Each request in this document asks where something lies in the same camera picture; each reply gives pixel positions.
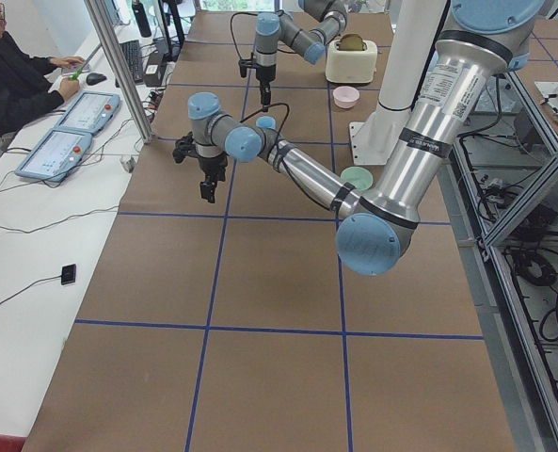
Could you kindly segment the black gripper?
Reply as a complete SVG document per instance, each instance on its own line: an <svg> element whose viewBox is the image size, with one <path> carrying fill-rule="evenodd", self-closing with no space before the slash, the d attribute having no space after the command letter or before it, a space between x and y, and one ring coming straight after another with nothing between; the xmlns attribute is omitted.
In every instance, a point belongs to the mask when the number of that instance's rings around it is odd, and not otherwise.
<svg viewBox="0 0 558 452"><path fill-rule="evenodd" d="M200 196L208 203L215 203L217 183L226 181L226 153L213 144L197 143L193 133L189 132L175 141L172 156L176 164L181 164L187 157L198 160L205 175L205 180L199 183Z"/></svg>
<svg viewBox="0 0 558 452"><path fill-rule="evenodd" d="M245 78L248 70L255 72L259 82L262 112L267 112L271 104L271 83L276 78L277 54L252 53L250 58L239 58L240 75Z"/></svg>

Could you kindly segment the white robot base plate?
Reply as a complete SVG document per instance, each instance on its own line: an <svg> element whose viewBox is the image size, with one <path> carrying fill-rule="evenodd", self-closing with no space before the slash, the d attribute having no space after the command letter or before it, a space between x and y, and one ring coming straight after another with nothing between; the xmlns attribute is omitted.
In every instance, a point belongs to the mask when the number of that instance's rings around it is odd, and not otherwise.
<svg viewBox="0 0 558 452"><path fill-rule="evenodd" d="M355 165L383 166L388 162L394 145L392 124L353 121L348 132Z"/></svg>

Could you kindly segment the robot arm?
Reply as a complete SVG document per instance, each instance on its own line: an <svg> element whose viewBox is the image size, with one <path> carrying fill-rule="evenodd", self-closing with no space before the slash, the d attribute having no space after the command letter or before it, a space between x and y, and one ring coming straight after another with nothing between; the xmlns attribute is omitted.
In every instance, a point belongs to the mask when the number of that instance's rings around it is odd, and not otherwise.
<svg viewBox="0 0 558 452"><path fill-rule="evenodd" d="M406 252L419 204L487 80L526 64L542 8L539 1L401 5L376 110L352 138L387 158L372 188L357 189L324 168L270 120L249 126L234 119L211 92L189 98L191 131L176 142L174 160L198 160L207 201L230 160L266 161L341 219L336 248L346 266L362 275L384 273Z"/></svg>
<svg viewBox="0 0 558 452"><path fill-rule="evenodd" d="M271 104L271 83L276 79L279 45L285 44L314 65L326 54L329 43L347 27L348 11L342 1L300 1L298 5L318 22L315 28L305 30L282 9L259 12L250 57L238 57L241 77L246 77L249 70L255 72L263 111Z"/></svg>

